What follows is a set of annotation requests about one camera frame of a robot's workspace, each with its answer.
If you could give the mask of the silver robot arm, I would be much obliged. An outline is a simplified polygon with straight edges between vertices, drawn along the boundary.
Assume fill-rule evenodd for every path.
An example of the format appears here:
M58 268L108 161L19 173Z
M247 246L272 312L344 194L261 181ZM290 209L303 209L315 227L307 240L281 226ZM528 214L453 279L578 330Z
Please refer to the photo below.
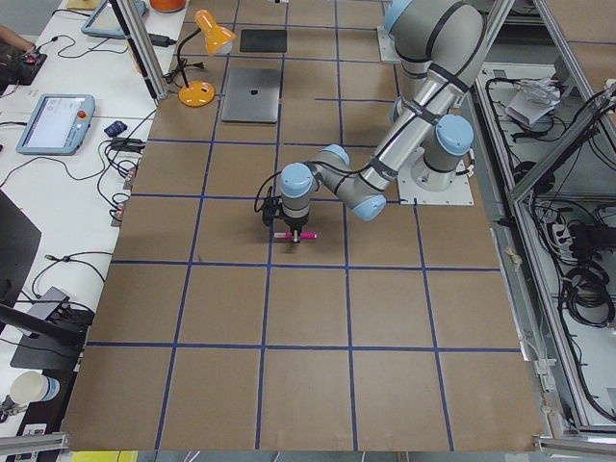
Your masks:
M384 209L386 189L419 146L430 177L452 176L471 147L470 123L449 108L469 91L486 56L486 17L464 1L395 1L385 13L384 27L405 78L396 119L357 170L338 144L282 169L277 209L295 243L308 222L311 196L320 188L370 221Z

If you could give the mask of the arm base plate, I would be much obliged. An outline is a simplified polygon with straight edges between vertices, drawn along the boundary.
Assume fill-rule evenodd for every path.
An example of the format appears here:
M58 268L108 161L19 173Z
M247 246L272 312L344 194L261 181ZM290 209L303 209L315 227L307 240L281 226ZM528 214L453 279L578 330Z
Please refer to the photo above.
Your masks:
M409 205L473 206L475 204L467 166L457 157L456 169L437 172L424 161L424 149L416 148L398 172L398 195Z
M376 28L380 61L384 64L399 64L400 57L396 52L394 42L383 26Z

